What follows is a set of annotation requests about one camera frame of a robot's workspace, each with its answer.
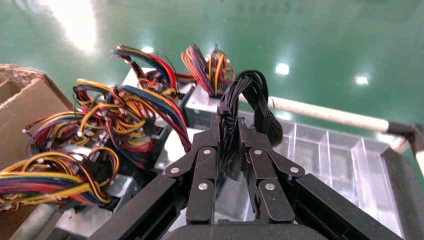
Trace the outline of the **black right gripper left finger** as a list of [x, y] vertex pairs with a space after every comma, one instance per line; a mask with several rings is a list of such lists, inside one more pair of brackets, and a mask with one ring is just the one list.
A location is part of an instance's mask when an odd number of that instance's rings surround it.
[[104, 223], [91, 240], [159, 240], [183, 208], [199, 207], [189, 223], [210, 224], [220, 151], [220, 116], [193, 136], [191, 150], [157, 175]]

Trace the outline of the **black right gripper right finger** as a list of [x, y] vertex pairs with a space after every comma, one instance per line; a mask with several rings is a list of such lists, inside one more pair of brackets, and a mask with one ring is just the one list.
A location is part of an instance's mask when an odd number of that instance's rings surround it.
[[396, 240], [398, 235], [298, 164], [277, 153], [267, 135], [237, 120], [259, 235], [267, 240]]

